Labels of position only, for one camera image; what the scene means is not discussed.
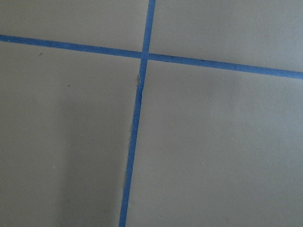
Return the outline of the brown paper table cover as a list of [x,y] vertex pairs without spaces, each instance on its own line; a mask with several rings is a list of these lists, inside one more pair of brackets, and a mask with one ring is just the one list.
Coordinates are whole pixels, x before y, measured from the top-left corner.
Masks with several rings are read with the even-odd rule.
[[300,227],[300,0],[3,0],[3,227]]

